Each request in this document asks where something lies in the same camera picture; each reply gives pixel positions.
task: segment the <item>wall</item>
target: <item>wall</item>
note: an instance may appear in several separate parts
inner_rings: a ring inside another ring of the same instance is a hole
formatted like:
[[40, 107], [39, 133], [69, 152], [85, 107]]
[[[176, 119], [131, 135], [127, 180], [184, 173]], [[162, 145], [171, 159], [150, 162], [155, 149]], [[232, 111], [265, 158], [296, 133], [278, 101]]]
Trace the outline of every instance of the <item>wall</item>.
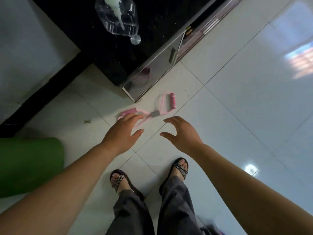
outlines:
[[79, 53], [32, 0], [0, 0], [0, 123]]

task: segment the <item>foot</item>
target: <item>foot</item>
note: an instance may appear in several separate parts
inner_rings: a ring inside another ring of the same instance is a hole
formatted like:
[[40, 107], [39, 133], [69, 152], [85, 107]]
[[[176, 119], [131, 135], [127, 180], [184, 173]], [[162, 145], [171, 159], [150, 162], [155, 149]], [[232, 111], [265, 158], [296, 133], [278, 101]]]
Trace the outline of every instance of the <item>foot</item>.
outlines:
[[[112, 186], [118, 177], [119, 177], [119, 174], [117, 174], [117, 173], [114, 173], [112, 175], [112, 178], [111, 178]], [[124, 177], [123, 180], [120, 182], [118, 188], [117, 188], [117, 193], [120, 193], [122, 190], [125, 190], [125, 189], [131, 189], [131, 187], [129, 186], [127, 179]]]
[[[180, 161], [178, 162], [178, 164], [179, 164], [179, 165], [182, 165], [182, 167], [183, 167], [186, 171], [188, 171], [188, 166], [187, 166], [187, 163], [185, 162], [184, 159], [180, 160]], [[178, 176], [178, 178], [181, 179], [182, 181], [185, 180], [184, 177], [183, 177], [183, 175], [181, 174], [181, 172], [180, 172], [176, 167], [173, 167], [173, 170], [172, 170], [172, 172], [171, 172], [170, 178], [171, 178], [172, 176]]]

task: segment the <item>black baseboard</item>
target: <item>black baseboard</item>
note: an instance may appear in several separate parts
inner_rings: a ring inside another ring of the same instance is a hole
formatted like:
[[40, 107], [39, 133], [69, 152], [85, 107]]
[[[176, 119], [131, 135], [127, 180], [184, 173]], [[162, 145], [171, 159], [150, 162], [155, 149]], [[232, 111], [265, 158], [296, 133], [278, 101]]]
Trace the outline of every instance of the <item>black baseboard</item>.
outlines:
[[6, 119], [0, 125], [0, 138], [13, 137], [91, 63], [92, 60], [83, 52], [77, 54], [76, 57], [58, 71], [49, 82], [32, 94], [10, 118]]

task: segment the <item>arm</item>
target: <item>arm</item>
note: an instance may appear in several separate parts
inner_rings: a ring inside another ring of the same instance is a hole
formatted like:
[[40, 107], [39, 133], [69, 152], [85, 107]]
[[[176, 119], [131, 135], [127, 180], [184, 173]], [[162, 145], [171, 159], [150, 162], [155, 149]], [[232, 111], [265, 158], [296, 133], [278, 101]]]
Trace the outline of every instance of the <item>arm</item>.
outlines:
[[143, 133], [140, 129], [131, 136], [142, 118], [128, 114], [119, 119], [99, 145], [0, 214], [0, 234], [66, 234], [106, 167]]
[[193, 158], [247, 234], [313, 234], [313, 217], [205, 145], [183, 118], [164, 120], [177, 135], [161, 133]]

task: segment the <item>cabinet door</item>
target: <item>cabinet door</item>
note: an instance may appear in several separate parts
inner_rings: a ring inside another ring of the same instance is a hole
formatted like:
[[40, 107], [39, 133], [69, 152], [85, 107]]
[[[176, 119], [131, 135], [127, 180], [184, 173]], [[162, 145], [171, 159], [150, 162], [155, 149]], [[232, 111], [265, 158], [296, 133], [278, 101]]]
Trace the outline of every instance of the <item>cabinet door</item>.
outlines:
[[182, 35], [163, 50], [141, 72], [130, 77], [124, 84], [123, 90], [134, 100], [138, 100], [150, 89], [171, 67], [177, 59], [177, 51]]

